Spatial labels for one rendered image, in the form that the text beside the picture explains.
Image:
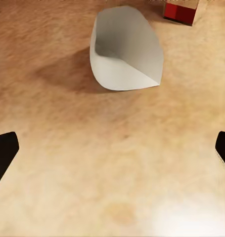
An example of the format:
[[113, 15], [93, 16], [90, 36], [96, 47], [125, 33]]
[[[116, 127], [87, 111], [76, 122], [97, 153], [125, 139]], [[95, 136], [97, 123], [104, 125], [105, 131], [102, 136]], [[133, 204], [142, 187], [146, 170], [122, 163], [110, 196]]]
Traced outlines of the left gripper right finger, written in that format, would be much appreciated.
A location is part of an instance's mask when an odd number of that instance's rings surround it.
[[220, 131], [216, 140], [215, 149], [225, 162], [225, 132]]

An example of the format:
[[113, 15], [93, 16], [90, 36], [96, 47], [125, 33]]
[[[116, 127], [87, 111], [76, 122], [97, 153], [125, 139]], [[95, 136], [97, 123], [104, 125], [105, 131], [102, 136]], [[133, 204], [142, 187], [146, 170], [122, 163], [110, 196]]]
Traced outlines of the paper coffee filter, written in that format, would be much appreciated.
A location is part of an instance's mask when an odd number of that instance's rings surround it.
[[158, 86], [163, 70], [161, 45], [135, 7], [124, 5], [97, 12], [90, 42], [90, 65], [107, 89]]

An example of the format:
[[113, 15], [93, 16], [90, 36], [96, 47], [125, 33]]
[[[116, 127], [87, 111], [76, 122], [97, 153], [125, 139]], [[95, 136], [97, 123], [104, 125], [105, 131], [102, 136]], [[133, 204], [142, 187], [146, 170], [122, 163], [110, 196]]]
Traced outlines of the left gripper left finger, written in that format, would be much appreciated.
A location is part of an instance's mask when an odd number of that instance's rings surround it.
[[0, 135], [0, 180], [19, 151], [15, 131]]

